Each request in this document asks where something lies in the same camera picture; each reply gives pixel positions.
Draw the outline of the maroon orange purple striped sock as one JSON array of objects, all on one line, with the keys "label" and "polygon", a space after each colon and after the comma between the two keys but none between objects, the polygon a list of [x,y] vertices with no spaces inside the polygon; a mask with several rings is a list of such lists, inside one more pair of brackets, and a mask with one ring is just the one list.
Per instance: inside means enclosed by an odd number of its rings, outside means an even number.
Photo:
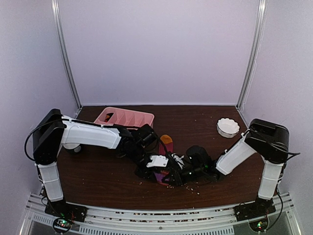
[{"label": "maroon orange purple striped sock", "polygon": [[[165,155],[166,151],[163,148],[162,143],[165,145],[167,151],[173,152],[173,140],[169,135],[162,135],[158,144],[158,154]],[[169,174],[168,170],[162,169],[160,173],[154,173],[156,181],[164,186],[169,186],[169,178],[165,178]]]}]

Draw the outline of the black argyle red orange sock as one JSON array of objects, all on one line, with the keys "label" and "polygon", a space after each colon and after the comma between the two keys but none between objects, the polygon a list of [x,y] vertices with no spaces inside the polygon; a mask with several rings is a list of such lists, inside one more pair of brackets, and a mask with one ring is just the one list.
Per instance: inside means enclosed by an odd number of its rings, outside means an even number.
[{"label": "black argyle red orange sock", "polygon": [[104,122],[109,122],[114,113],[107,113],[104,119]]}]

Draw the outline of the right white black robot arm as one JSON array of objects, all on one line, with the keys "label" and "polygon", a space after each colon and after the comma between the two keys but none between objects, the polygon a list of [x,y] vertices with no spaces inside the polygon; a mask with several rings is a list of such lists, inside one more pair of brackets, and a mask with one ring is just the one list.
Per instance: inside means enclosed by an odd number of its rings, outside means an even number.
[{"label": "right white black robot arm", "polygon": [[183,157],[172,155],[169,172],[162,182],[180,186],[200,177],[217,182],[258,153],[265,162],[258,195],[253,203],[237,206],[236,210],[238,214],[247,210],[261,216],[272,206],[272,198],[287,162],[298,155],[289,151],[289,135],[286,127],[255,118],[240,139],[216,160],[212,160],[206,150],[198,145],[188,148]]}]

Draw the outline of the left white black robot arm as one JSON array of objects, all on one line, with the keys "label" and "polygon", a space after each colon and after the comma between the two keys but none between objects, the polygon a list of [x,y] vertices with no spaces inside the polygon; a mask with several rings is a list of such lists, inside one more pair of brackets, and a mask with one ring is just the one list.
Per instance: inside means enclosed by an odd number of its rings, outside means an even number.
[{"label": "left white black robot arm", "polygon": [[141,127],[96,124],[62,115],[59,109],[50,110],[27,139],[33,141],[33,152],[25,155],[35,163],[48,205],[59,217],[66,217],[73,211],[65,200],[57,167],[62,148],[71,153],[79,153],[84,145],[118,149],[148,176],[152,167],[166,167],[174,162],[168,151],[164,155],[148,155],[146,147],[161,141],[148,124]]}]

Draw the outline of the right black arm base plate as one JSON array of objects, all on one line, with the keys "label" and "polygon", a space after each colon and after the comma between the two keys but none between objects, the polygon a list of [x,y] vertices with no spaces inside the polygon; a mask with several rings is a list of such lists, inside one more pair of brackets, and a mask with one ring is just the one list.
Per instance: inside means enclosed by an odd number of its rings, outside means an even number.
[{"label": "right black arm base plate", "polygon": [[258,204],[256,202],[243,203],[235,206],[233,209],[237,221],[250,220],[276,212],[276,208],[272,202],[269,204]]}]

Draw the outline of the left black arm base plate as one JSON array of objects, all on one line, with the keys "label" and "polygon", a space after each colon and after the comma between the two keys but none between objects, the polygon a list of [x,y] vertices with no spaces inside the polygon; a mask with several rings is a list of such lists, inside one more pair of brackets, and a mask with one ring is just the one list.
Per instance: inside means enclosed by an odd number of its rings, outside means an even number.
[{"label": "left black arm base plate", "polygon": [[73,204],[52,204],[47,205],[45,213],[53,216],[65,218],[70,221],[84,222],[87,215],[87,207],[78,206]]}]

